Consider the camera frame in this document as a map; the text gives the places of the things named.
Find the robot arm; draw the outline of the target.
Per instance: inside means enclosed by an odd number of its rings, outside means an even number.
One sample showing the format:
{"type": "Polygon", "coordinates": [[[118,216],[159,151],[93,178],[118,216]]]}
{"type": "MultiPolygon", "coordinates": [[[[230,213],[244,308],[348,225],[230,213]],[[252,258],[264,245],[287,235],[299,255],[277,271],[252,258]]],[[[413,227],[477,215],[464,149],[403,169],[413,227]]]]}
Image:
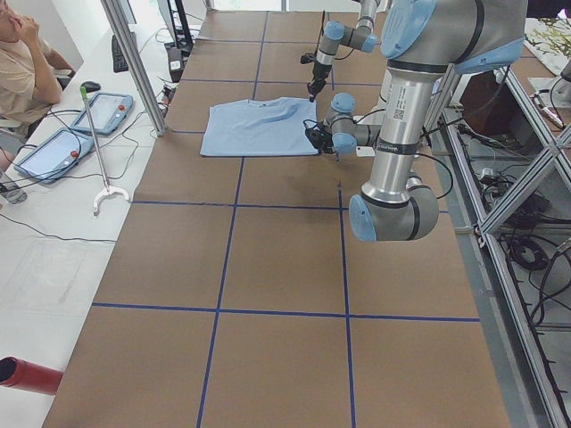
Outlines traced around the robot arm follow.
{"type": "Polygon", "coordinates": [[[353,117],[354,98],[337,94],[326,117],[307,128],[324,153],[349,153],[371,146],[370,178],[350,199],[352,231],[364,242],[412,241],[430,233],[439,216],[432,189],[413,173],[434,84],[447,70],[471,74],[515,62],[524,43],[525,1],[405,0],[392,3],[382,33],[373,31],[379,2],[365,1],[355,27],[326,24],[314,53],[308,85],[316,96],[327,82],[337,50],[379,47],[387,60],[381,120],[362,125],[353,117]]]}
{"type": "Polygon", "coordinates": [[[300,58],[301,64],[312,64],[312,78],[307,84],[309,100],[314,102],[327,83],[335,61],[341,61],[353,51],[371,53],[379,43],[374,32],[378,12],[388,12],[393,1],[363,0],[354,27],[340,21],[322,25],[317,46],[313,52],[300,58]]]}

